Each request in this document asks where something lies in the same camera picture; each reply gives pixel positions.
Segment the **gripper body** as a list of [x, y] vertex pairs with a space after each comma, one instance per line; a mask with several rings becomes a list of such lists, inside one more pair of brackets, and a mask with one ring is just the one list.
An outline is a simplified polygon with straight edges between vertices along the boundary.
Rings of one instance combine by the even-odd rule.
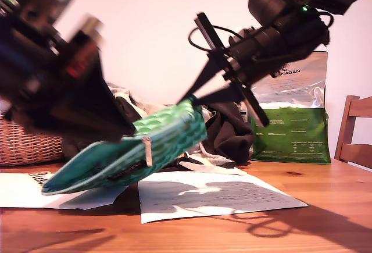
[[[270, 71], [261, 73], [260, 70], [254, 69], [256, 55], [260, 51], [260, 42], [257, 41], [256, 36], [261, 30], [247, 32], [241, 36], [230, 29], [212, 25], [207, 15], [203, 12], [196, 15], [194, 22], [196, 24], [195, 29], [201, 32], [209, 48], [202, 48], [196, 44], [194, 44], [194, 47], [207, 52], [207, 54], [217, 52], [225, 55], [226, 65], [223, 68], [223, 71], [225, 71], [223, 78], [229, 82], [229, 85], [231, 83], [236, 84], [242, 91], [245, 96], [242, 102], [249, 108], [256, 124], [261, 127], [268, 126], [270, 120], [251, 90], [252, 84], [270, 74]], [[229, 47], [224, 46], [215, 29], [235, 35], [238, 41], [233, 42]]]

